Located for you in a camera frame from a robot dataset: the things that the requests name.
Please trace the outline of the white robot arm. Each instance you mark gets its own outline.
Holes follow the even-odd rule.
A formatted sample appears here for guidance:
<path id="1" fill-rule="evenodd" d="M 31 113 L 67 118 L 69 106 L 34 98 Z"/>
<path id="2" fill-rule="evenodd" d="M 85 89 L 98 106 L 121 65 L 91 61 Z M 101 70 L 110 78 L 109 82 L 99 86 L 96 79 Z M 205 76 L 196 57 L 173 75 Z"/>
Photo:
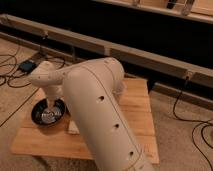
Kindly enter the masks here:
<path id="1" fill-rule="evenodd" d="M 56 69 L 42 62 L 29 81 L 53 101 L 63 98 L 100 171 L 154 171 L 118 104 L 124 69 L 115 58 Z"/>

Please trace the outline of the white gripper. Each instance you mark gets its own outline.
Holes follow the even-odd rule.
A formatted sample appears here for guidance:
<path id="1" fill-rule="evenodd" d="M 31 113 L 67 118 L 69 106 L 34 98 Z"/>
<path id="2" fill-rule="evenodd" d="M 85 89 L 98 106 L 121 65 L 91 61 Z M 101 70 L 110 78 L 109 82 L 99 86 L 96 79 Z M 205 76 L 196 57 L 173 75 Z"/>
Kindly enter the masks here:
<path id="1" fill-rule="evenodd" d="M 62 97 L 62 89 L 60 86 L 46 86 L 43 87 L 42 90 L 45 93 L 49 108 L 52 108 L 54 106 L 55 101 Z"/>

